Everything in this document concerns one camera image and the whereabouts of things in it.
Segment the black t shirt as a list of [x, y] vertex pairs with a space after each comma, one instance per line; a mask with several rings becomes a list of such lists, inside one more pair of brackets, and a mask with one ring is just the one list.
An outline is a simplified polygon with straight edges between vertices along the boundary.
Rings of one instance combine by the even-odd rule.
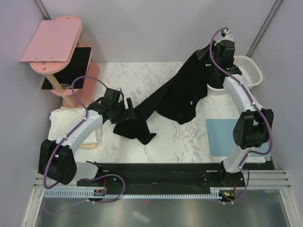
[[116, 124], [114, 134], [146, 145], [156, 136], [147, 125], [154, 112], [179, 124], [193, 120], [197, 103], [208, 93], [209, 55], [208, 46], [195, 51], [174, 77], [134, 108], [136, 119]]

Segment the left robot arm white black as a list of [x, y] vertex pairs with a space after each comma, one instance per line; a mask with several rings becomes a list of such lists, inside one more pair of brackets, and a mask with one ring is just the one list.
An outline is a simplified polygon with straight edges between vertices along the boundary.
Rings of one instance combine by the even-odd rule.
[[112, 124], [135, 119], [131, 98], [111, 88], [106, 89], [103, 97], [91, 103], [85, 115], [67, 132], [54, 140], [44, 140], [40, 148], [38, 173], [43, 175], [46, 189], [47, 178], [56, 183], [68, 185], [74, 179], [87, 179], [93, 186], [104, 181], [104, 175], [98, 166], [91, 162], [76, 162], [74, 155], [84, 140], [103, 123]]

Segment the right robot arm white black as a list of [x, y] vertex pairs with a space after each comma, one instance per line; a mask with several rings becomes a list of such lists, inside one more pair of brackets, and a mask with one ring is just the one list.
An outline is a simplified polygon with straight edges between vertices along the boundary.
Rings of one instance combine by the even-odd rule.
[[220, 84], [231, 96], [240, 114], [233, 129], [234, 147], [220, 164], [217, 181], [228, 186], [241, 178], [243, 165], [251, 154], [266, 156], [273, 147], [272, 124], [274, 113], [265, 109], [250, 92], [240, 69], [234, 64], [235, 42], [229, 28], [215, 32], [209, 44], [209, 58], [213, 71], [211, 81]]

